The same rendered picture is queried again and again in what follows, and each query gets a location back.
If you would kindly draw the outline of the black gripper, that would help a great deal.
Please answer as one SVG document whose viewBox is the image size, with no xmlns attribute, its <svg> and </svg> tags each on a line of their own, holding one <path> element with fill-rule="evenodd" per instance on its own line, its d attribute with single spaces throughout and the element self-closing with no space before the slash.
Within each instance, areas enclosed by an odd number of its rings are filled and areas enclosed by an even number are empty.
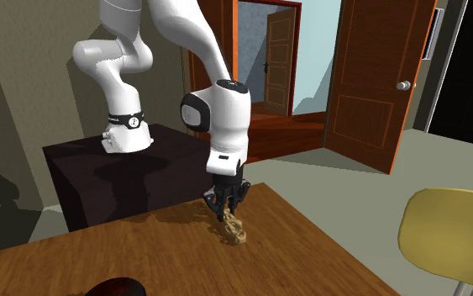
<svg viewBox="0 0 473 296">
<path fill-rule="evenodd" d="M 243 181 L 243 166 L 238 163 L 235 176 L 213 174 L 213 186 L 204 192 L 202 197 L 211 211 L 216 214 L 218 221 L 223 222 L 226 203 L 224 189 L 232 187 L 229 197 L 229 211 L 235 215 L 238 204 L 244 200 L 251 184 L 248 181 Z"/>
</svg>

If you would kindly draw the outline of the tan wooden block figure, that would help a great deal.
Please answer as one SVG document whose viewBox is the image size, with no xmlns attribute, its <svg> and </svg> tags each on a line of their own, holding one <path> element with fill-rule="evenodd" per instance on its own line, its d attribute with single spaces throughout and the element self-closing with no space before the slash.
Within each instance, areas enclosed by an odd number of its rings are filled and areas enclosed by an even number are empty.
<svg viewBox="0 0 473 296">
<path fill-rule="evenodd" d="M 225 223 L 226 232 L 234 238 L 235 244 L 242 245 L 246 242 L 243 222 L 237 219 L 229 209 L 225 209 L 223 212 L 223 222 Z"/>
</svg>

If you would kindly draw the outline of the dark robot stand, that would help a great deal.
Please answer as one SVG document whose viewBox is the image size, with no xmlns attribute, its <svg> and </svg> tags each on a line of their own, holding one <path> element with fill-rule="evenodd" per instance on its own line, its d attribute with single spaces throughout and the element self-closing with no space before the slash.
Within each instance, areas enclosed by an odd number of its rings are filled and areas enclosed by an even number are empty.
<svg viewBox="0 0 473 296">
<path fill-rule="evenodd" d="M 209 144 L 161 124 L 143 151 L 108 154 L 101 137 L 43 149 L 68 230 L 198 199 L 212 185 Z"/>
</svg>

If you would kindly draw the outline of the dark brown bowl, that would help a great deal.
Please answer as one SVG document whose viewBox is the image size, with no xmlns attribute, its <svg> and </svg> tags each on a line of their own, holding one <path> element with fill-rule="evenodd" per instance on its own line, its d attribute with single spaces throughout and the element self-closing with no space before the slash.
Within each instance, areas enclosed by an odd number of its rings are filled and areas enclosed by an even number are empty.
<svg viewBox="0 0 473 296">
<path fill-rule="evenodd" d="M 145 287 L 130 277 L 115 277 L 91 288 L 85 296 L 147 296 Z"/>
</svg>

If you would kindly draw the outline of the brown door with silver knob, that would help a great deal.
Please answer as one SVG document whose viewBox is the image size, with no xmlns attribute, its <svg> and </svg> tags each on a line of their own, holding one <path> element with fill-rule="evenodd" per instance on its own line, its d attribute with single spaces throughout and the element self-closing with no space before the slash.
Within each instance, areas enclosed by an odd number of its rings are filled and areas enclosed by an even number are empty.
<svg viewBox="0 0 473 296">
<path fill-rule="evenodd" d="M 325 148 L 392 171 L 437 0 L 342 0 Z"/>
</svg>

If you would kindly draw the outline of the yellow chair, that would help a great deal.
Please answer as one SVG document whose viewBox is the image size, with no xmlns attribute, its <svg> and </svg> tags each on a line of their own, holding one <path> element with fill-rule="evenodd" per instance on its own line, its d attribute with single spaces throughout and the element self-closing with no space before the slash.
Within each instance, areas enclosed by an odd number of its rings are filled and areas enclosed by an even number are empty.
<svg viewBox="0 0 473 296">
<path fill-rule="evenodd" d="M 461 296 L 466 285 L 473 286 L 473 191 L 416 192 L 407 202 L 397 242 L 414 266 L 458 281 L 453 296 Z"/>
</svg>

